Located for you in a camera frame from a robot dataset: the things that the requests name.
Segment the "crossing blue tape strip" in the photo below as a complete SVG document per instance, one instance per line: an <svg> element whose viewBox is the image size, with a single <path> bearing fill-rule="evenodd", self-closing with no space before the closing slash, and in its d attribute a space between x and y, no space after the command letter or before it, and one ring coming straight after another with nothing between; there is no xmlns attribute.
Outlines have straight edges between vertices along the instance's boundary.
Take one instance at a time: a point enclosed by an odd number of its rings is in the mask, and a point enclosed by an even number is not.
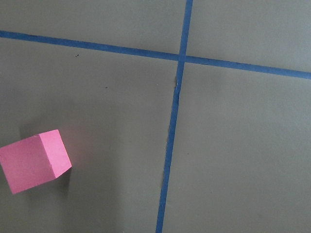
<svg viewBox="0 0 311 233"><path fill-rule="evenodd" d="M183 27L182 27L182 33L181 33L181 39L180 39L180 48L179 48L179 54L178 54L178 60L177 60L175 88L173 92L171 117L170 117L170 123L169 123L169 131L168 131L166 152L165 152L165 162L164 162L164 168L163 168L163 180L162 180L161 192L160 192L160 197L159 197L159 206L158 206L157 220L156 220L156 227L155 227L156 233L161 233L163 231L163 223L164 223L164 218L165 218L165 209L166 209L166 202L167 202L167 193L168 193L169 179L170 179L170 172L171 172L171 163L172 163L172 157L173 157L175 130L176 130L176 124L177 124L178 109L179 109L179 98L180 98L180 92L181 92L182 80L183 80L183 72L184 72L184 66L185 66L185 60L186 60L192 6L193 6L193 1L187 0L186 5L185 5Z"/></svg>

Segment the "pink-red foam block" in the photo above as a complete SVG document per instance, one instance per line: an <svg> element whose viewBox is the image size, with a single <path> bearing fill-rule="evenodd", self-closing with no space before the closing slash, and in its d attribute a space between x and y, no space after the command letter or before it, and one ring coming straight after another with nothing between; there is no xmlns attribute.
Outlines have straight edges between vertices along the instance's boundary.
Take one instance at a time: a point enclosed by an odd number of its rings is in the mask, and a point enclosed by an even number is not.
<svg viewBox="0 0 311 233"><path fill-rule="evenodd" d="M58 130L1 147L0 165L12 194L53 181L72 167Z"/></svg>

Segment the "long blue tape strip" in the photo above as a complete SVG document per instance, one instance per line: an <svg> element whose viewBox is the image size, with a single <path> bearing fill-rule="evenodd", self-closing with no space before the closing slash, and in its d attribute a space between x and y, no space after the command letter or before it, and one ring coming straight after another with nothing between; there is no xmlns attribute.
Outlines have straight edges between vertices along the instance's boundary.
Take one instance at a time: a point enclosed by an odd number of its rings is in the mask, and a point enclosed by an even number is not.
<svg viewBox="0 0 311 233"><path fill-rule="evenodd" d="M81 48L81 49L88 49L88 50L107 51L107 52L112 52L112 53L128 54L128 55L156 58L156 59L163 59L163 60L172 60L172 61L179 60L178 54L153 51L153 50L120 47L120 46L113 46L113 45L107 45L107 44L54 38L54 37L40 36L40 35L30 35L30 34L25 34L25 33L9 32L9 31L1 31L0 36L1 38L45 43L45 44L52 44L52 45L58 45L58 46L74 47L74 48ZM187 56L187 55L183 56L183 60L186 63L192 63L192 64L232 68L232 69L246 70L246 71L252 71L252 72L296 77L296 78L302 78L302 79L307 79L307 80L311 79L311 74L309 72L298 71L298 70L282 69L282 68L277 68L277 67L267 67L267 66L260 66L260 65L246 64L246 63L237 63L237 62L231 62L231 61L225 61L225 60L201 58L201 57Z"/></svg>

